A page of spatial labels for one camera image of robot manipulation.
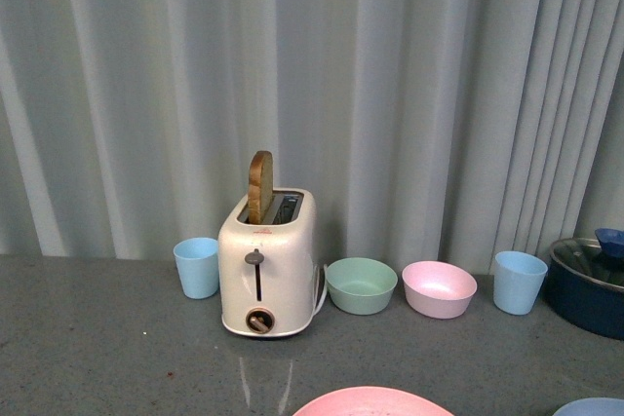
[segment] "toaster dial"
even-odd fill
[[[275,318],[266,309],[252,309],[247,314],[247,327],[260,335],[268,333],[275,325]]]

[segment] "light blue cup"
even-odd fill
[[[494,304],[515,316],[528,314],[544,282],[548,265],[524,252],[503,251],[495,257]]]
[[[218,290],[218,241],[192,238],[174,247],[182,290],[191,299],[210,297]]]

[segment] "green bowl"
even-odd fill
[[[344,312],[367,316],[390,302],[399,278],[385,263],[363,257],[343,258],[326,270],[331,301]]]

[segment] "pot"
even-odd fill
[[[590,239],[563,239],[550,246],[545,298],[567,321],[593,333],[624,340],[624,263]]]

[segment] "pink bowl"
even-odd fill
[[[293,416],[452,416],[441,406],[414,394],[386,387],[336,390],[299,409]]]
[[[408,303],[434,319],[461,316],[477,292],[472,275],[449,263],[415,262],[403,270],[402,277]]]

